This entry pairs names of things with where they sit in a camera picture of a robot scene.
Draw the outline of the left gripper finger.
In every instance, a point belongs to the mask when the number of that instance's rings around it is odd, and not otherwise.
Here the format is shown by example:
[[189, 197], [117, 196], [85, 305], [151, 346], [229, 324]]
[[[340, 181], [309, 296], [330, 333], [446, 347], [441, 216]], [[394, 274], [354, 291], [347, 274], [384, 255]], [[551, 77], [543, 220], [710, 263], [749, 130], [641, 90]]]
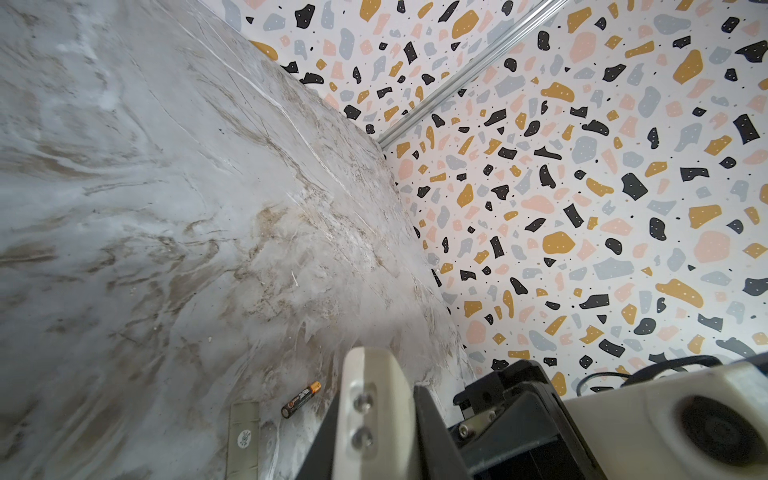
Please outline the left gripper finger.
[[386, 349], [356, 347], [344, 359], [332, 477], [420, 477], [412, 385]]

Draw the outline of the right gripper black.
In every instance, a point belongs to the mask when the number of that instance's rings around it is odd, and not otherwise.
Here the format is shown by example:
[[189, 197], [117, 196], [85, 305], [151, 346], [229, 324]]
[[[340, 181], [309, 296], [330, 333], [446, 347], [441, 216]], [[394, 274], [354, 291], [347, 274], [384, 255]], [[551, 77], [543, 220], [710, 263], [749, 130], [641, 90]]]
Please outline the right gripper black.
[[543, 367], [504, 362], [453, 398], [449, 428], [473, 479], [604, 479]]

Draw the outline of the AAA battery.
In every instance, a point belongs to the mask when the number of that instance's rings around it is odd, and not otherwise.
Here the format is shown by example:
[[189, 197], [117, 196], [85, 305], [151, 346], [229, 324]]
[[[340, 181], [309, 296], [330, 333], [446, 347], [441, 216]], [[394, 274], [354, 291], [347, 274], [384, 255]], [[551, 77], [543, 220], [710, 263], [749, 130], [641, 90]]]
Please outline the AAA battery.
[[291, 400], [289, 400], [282, 408], [281, 415], [283, 418], [288, 419], [293, 416], [303, 405], [311, 400], [320, 390], [322, 384], [320, 382], [313, 382], [300, 392], [298, 392]]

